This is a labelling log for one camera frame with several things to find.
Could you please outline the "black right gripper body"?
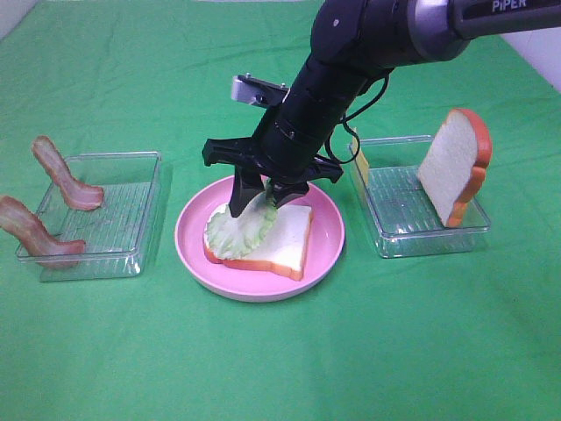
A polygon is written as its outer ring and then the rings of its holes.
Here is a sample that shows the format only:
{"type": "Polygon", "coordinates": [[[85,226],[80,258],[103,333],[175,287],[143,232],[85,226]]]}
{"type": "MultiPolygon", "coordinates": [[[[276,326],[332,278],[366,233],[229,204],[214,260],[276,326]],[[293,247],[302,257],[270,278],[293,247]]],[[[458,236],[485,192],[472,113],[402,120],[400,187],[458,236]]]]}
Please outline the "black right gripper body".
{"type": "Polygon", "coordinates": [[[297,184],[320,178],[337,182],[343,169],[318,154],[337,120],[313,111],[293,113],[284,105],[266,110],[250,137],[208,139],[204,164],[231,164],[275,181],[297,184]]]}

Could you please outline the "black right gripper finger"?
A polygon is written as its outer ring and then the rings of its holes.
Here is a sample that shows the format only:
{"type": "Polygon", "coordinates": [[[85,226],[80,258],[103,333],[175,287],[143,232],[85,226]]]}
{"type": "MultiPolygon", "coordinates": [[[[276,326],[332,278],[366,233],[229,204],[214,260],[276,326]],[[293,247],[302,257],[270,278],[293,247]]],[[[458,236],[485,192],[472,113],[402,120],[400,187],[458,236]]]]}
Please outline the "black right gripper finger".
{"type": "Polygon", "coordinates": [[[296,184],[274,182],[270,188],[275,207],[281,207],[297,198],[306,196],[308,192],[309,185],[307,182],[296,184]]]}
{"type": "Polygon", "coordinates": [[[229,209],[233,218],[238,218],[251,200],[262,192],[259,173],[239,166],[235,167],[229,209]]]}

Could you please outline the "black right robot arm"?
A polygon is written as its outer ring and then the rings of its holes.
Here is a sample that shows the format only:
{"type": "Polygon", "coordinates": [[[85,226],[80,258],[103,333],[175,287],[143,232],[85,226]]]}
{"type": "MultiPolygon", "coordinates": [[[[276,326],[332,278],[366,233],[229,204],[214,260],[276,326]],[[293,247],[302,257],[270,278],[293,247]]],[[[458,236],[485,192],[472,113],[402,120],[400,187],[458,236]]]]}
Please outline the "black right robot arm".
{"type": "Polygon", "coordinates": [[[319,152],[355,98],[395,68],[452,60],[481,36],[559,24],[557,1],[326,1],[290,87],[235,78],[233,97],[265,114],[248,137],[207,140],[203,160],[235,168],[233,217],[264,190],[282,206],[305,196],[312,180],[340,178],[341,161],[319,152]]]}

